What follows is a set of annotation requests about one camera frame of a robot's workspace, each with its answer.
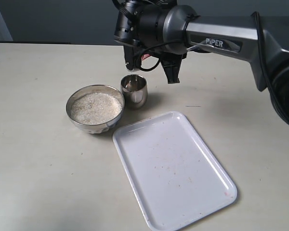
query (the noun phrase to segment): stainless steel bowl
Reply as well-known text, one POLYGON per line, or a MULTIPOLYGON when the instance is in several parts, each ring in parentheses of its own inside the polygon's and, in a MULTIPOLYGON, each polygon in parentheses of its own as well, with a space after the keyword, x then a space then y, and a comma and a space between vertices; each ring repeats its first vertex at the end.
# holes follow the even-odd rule
POLYGON ((78 91, 76 91, 74 94, 71 95, 71 97, 68 99, 67 103, 66 103, 66 113, 69 117, 69 119, 72 121, 72 123, 78 127, 79 129, 90 133, 90 134, 100 134, 102 132, 106 132, 109 129, 113 128, 121 119, 122 114, 123 114, 123 109, 124 109, 124 97, 122 95, 122 93, 111 87, 111 86, 107 86, 107 85, 91 85, 91 86, 87 86, 84 88, 79 89, 78 91), (72 105, 74 104, 74 102, 80 98, 82 98, 83 96, 87 95, 87 94, 91 94, 91 93, 105 93, 105 94, 109 94, 113 97, 115 97, 121 104, 122 106, 122 110, 119 113, 119 115, 115 118, 113 118, 112 120, 103 123, 103 124, 97 124, 97 125, 88 125, 88 124, 82 124, 79 123, 75 120, 72 119, 71 117, 71 109, 72 109, 72 105))

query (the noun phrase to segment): stainless steel cup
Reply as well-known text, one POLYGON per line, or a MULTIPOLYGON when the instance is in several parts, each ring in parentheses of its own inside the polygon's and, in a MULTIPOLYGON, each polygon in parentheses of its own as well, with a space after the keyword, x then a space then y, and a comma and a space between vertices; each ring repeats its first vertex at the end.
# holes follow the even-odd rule
POLYGON ((130 109, 141 108, 148 98, 146 79, 140 75, 125 76, 121 80, 121 91, 130 109))

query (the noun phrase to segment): white tray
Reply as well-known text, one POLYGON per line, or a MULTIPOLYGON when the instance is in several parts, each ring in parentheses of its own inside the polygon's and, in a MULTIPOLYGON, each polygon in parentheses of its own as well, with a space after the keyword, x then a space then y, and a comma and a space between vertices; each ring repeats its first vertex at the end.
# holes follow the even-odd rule
POLYGON ((113 141, 144 218, 175 231, 235 201, 235 184, 184 115, 119 128, 113 141))

